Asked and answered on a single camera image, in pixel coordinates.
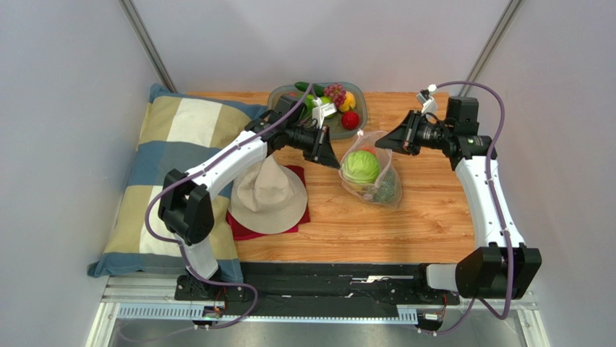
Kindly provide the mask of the pale green cabbage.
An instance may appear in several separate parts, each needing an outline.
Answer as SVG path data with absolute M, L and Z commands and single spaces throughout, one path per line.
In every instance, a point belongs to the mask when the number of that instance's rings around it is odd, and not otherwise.
M 380 163 L 376 155 L 364 150 L 355 150 L 343 160 L 341 173 L 348 182 L 373 184 L 380 175 Z

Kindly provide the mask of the clear zip top bag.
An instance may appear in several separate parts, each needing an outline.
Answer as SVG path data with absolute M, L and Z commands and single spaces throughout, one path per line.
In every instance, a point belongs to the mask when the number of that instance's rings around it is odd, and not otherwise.
M 393 152 L 376 146 L 376 141 L 386 134 L 359 129 L 338 173 L 342 187 L 363 203 L 396 209 L 402 198 L 402 184 L 393 166 Z

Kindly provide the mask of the orange peach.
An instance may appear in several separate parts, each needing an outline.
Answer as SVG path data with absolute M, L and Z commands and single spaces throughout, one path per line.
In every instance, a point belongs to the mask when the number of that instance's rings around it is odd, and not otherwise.
M 377 155 L 377 149 L 374 147 L 363 147 L 362 150 L 367 151 L 373 155 Z

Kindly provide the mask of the yellow pear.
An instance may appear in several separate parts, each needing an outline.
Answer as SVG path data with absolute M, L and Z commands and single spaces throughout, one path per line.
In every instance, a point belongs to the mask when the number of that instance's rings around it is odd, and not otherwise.
M 370 192 L 374 189 L 374 184 L 360 184 L 360 183 L 355 183 L 355 182 L 349 182 L 348 183 L 349 188 L 357 193 L 367 193 Z

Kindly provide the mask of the green bell pepper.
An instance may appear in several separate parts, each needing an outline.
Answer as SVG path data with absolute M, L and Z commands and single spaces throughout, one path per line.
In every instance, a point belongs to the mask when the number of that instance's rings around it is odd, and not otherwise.
M 313 94 L 309 94 L 305 97 L 304 99 L 305 109 L 301 113 L 301 117 L 303 119 L 312 116 L 312 109 L 315 107 L 313 103 L 314 99 L 315 97 L 313 96 Z

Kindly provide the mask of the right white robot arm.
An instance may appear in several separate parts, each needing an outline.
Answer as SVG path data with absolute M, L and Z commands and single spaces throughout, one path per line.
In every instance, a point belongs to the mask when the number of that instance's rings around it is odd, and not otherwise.
M 445 118 L 430 121 L 411 110 L 378 148 L 418 155 L 440 150 L 450 161 L 469 205 L 476 249 L 456 264 L 423 264 L 422 280 L 432 290 L 467 299 L 521 299 L 542 265 L 537 248 L 526 245 L 500 186 L 493 138 L 479 134 L 476 98 L 450 97 Z

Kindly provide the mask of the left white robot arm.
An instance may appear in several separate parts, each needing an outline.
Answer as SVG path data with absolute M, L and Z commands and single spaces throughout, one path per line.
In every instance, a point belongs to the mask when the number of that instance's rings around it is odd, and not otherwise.
M 302 98 L 281 98 L 274 109 L 266 110 L 250 121 L 238 137 L 206 162 L 181 172 L 169 171 L 163 190 L 148 205 L 153 207 L 166 229 L 173 234 L 169 241 L 179 245 L 187 272 L 196 280 L 212 284 L 218 272 L 209 241 L 215 224 L 212 201 L 223 188 L 250 166 L 285 146 L 302 151 L 305 160 L 338 169 L 330 143 L 326 116 L 336 112 L 333 103 L 312 99 L 312 120 L 301 122 L 306 108 Z

